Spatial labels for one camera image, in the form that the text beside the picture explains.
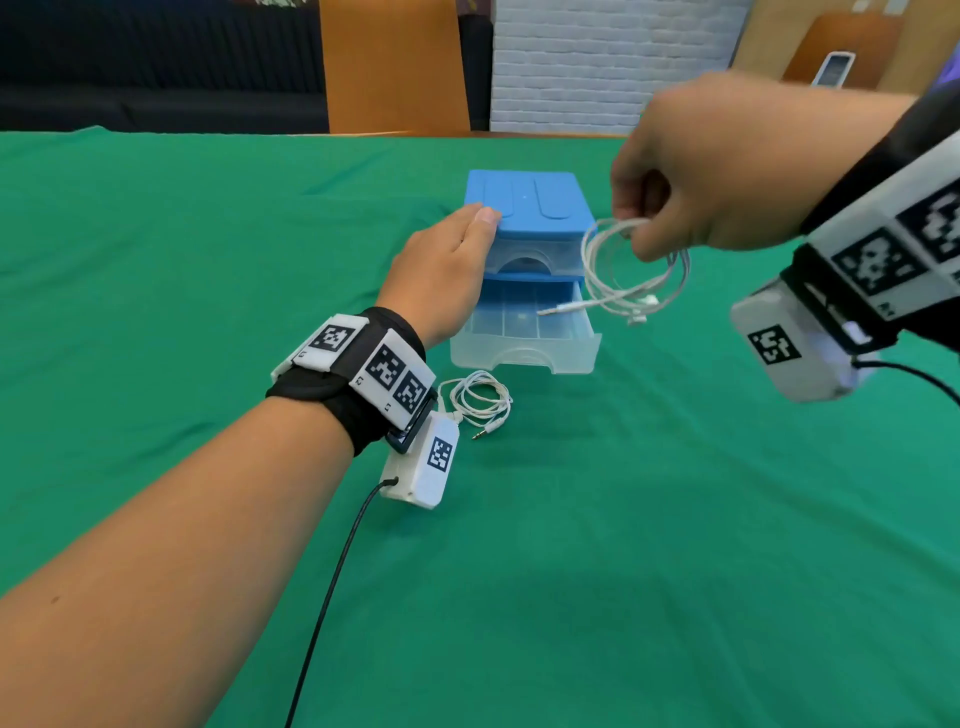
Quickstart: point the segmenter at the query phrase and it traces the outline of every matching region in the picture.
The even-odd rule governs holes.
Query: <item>fingernail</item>
[[[491,225],[497,225],[500,222],[500,213],[497,212],[492,207],[481,207],[477,210],[476,217],[474,220],[479,220],[482,223],[490,223]]]

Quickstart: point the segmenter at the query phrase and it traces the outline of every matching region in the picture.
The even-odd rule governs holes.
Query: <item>hand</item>
[[[713,73],[655,95],[613,162],[613,215],[650,217],[634,253],[785,242],[912,96]]]
[[[477,203],[415,232],[394,258],[376,304],[402,316],[427,349],[446,341],[477,305],[499,222],[499,212]]]

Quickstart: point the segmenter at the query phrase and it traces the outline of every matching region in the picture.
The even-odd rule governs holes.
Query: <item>table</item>
[[[618,143],[0,135],[0,590],[370,304],[469,169],[575,172],[601,216]],[[648,326],[592,313],[591,376],[497,369],[514,414],[462,440],[441,506],[369,511],[298,725],[960,720],[957,412],[896,372],[781,398],[728,312],[788,255],[697,250]],[[889,357],[957,383],[925,342]],[[447,346],[429,362],[458,372]],[[282,724],[384,456],[351,468],[211,726]]]

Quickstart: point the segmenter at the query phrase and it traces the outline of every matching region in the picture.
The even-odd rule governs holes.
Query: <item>blue top panel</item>
[[[498,237],[579,240],[594,222],[577,178],[569,172],[474,169],[464,199],[470,203],[503,213]]]

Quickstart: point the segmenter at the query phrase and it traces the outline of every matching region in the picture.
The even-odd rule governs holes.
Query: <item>mini drawer organizer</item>
[[[593,371],[600,334],[585,310],[538,316],[580,301],[580,243],[593,225],[576,178],[566,172],[474,170],[465,204],[503,214],[484,274],[480,301],[450,342],[459,367],[533,364],[554,374]]]

